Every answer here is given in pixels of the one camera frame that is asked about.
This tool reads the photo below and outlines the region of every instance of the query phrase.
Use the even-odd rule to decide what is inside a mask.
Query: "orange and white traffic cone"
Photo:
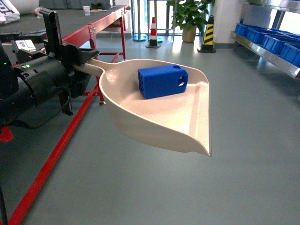
[[[161,45],[158,45],[158,33],[156,31],[155,18],[152,17],[150,40],[149,44],[146,45],[146,48],[159,48],[160,46]]]

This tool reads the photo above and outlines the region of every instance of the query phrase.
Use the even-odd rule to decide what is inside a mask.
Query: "white wall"
[[[241,9],[242,5],[237,0],[216,0],[212,11],[215,43],[234,43],[230,31],[240,21]]]
[[[234,43],[230,32],[235,30],[236,23],[240,22],[242,4],[238,0],[216,0],[213,7],[214,15],[214,42]],[[268,27],[270,23],[271,9],[248,5],[244,24],[260,27]]]

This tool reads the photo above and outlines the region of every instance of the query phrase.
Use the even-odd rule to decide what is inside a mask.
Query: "dustpan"
[[[162,149],[211,156],[210,87],[203,72],[179,65],[188,73],[185,92],[144,99],[139,91],[137,70],[173,63],[144,59],[119,63],[90,60],[87,65],[94,71],[104,70],[99,86],[114,125],[124,135]]]

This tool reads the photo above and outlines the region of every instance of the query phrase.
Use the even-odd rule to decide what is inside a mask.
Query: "epoxy floor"
[[[166,37],[158,49],[145,45],[126,40],[127,59],[170,61],[206,74],[212,157],[130,140],[94,98],[22,224],[299,225],[300,82],[249,51],[198,53],[198,40],[181,37],[173,44]],[[116,51],[120,39],[97,46]],[[75,112],[83,100],[74,99]],[[55,107],[57,99],[50,100],[34,120]],[[71,119],[61,113],[38,130],[13,127],[15,139],[0,143],[9,216]]]

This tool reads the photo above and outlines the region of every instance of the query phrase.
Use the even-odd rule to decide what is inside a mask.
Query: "metal shelf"
[[[239,0],[241,4],[256,5],[280,11],[300,13],[300,1],[292,0]]]
[[[231,37],[239,42],[241,45],[245,46],[247,49],[253,51],[257,55],[263,57],[265,60],[269,61],[283,72],[287,73],[293,78],[300,78],[300,68],[294,66],[293,64],[285,61],[277,55],[270,53],[269,51],[262,48],[260,45],[257,45],[244,37],[236,34],[234,31],[230,33]]]

